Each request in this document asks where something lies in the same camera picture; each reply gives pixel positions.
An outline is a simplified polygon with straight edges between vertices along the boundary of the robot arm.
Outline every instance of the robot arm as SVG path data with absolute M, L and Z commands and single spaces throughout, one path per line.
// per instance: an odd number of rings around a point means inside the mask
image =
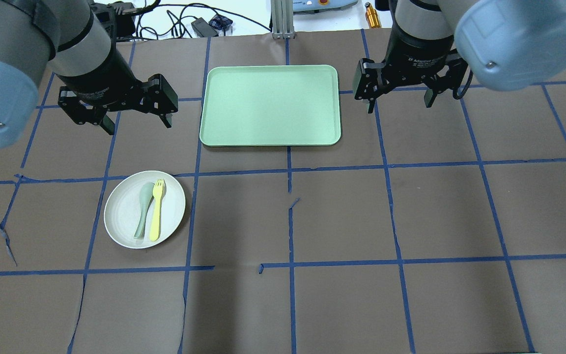
M 171 127 L 171 86 L 160 74 L 135 78 L 86 0 L 0 0 L 0 148 L 22 134 L 48 61 L 66 84 L 58 105 L 75 123 L 113 134 L 106 112 L 135 109 Z
M 566 68 L 566 0 L 389 0 L 389 7 L 386 57 L 361 59 L 353 81 L 368 113 L 380 95 L 409 85 L 427 86 L 428 108 L 447 89 L 460 99 L 467 67 L 493 90 L 521 89 Z

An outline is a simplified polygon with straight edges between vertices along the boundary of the green spoon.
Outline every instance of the green spoon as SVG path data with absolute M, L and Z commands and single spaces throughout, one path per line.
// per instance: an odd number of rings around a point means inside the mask
M 137 231 L 135 231 L 135 239 L 142 239 L 145 230 L 145 218 L 148 215 L 148 209 L 152 202 L 152 189 L 154 188 L 154 183 L 146 183 L 141 187 L 139 192 L 139 204 L 141 206 L 141 217 L 139 218 L 139 226 L 137 226 Z

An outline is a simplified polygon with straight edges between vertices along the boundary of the light green rectangular tray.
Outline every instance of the light green rectangular tray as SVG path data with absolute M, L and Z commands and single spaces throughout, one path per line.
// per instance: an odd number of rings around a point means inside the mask
M 200 124 L 207 146 L 333 145 L 340 136 L 330 65 L 216 67 L 207 76 Z

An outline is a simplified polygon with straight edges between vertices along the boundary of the white plate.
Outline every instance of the white plate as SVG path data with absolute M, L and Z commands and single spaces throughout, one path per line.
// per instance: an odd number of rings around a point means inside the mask
M 166 194 L 161 203 L 161 232 L 155 242 L 150 241 L 153 201 L 145 220 L 143 239 L 135 239 L 134 234 L 141 216 L 139 192 L 146 183 L 155 183 L 163 178 L 166 182 Z M 104 227 L 111 238 L 128 248 L 148 248 L 166 240 L 180 224 L 185 213 L 185 191 L 180 183 L 165 172 L 143 171 L 124 179 L 108 196 L 104 208 Z

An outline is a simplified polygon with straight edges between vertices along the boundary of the fork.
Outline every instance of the fork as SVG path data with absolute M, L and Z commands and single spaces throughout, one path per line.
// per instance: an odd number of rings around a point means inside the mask
M 161 231 L 161 200 L 165 194 L 165 180 L 160 178 L 157 179 L 157 183 L 154 184 L 152 189 L 152 195 L 154 196 L 154 211 L 152 213 L 152 225 L 150 226 L 150 241 L 155 241 L 159 239 Z

